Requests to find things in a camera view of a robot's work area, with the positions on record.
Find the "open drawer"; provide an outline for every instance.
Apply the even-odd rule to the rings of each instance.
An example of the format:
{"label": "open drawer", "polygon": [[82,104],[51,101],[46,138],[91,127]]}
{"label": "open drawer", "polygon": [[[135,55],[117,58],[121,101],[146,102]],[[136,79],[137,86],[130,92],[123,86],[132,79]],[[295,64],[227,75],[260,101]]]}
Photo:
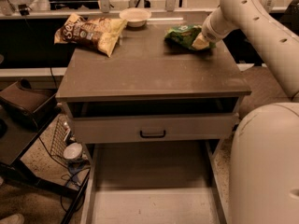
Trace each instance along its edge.
{"label": "open drawer", "polygon": [[80,223],[226,223],[204,143],[95,145]]}
{"label": "open drawer", "polygon": [[85,144],[227,138],[236,115],[164,115],[71,119],[78,142]]}

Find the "drawer front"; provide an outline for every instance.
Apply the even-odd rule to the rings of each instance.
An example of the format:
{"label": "drawer front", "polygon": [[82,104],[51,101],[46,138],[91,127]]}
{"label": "drawer front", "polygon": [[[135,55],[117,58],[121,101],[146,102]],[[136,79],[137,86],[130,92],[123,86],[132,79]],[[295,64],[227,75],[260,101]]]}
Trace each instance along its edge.
{"label": "drawer front", "polygon": [[71,119],[78,142],[85,144],[221,139],[235,125],[234,114]]}

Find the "drawer handle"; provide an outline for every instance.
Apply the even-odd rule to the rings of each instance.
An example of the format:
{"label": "drawer handle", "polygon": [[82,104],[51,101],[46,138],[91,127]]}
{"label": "drawer handle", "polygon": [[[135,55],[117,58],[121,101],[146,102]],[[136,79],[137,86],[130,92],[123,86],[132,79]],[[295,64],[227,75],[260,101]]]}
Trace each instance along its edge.
{"label": "drawer handle", "polygon": [[166,130],[163,130],[161,134],[143,134],[142,131],[140,131],[139,134],[142,138],[164,138],[166,136]]}

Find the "green bag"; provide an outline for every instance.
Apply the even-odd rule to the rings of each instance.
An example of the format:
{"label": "green bag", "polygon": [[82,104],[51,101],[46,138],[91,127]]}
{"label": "green bag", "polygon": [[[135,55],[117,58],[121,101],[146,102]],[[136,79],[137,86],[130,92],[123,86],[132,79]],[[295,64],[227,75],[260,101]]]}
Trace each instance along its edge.
{"label": "green bag", "polygon": [[[172,40],[186,49],[198,50],[192,46],[192,43],[201,31],[202,27],[200,25],[174,26],[167,31],[165,39]],[[204,49],[213,47],[215,47],[215,44],[210,42]]]}

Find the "white bowl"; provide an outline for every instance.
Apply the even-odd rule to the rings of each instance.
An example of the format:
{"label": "white bowl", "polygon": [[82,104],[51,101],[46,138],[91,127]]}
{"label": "white bowl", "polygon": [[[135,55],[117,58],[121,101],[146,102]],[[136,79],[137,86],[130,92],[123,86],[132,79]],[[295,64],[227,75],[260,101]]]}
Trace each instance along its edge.
{"label": "white bowl", "polygon": [[82,151],[83,147],[81,144],[73,143],[64,150],[64,158],[70,161],[76,160],[81,157]]}
{"label": "white bowl", "polygon": [[150,17],[151,12],[144,8],[131,7],[120,12],[120,18],[126,19],[131,27],[143,26]]}

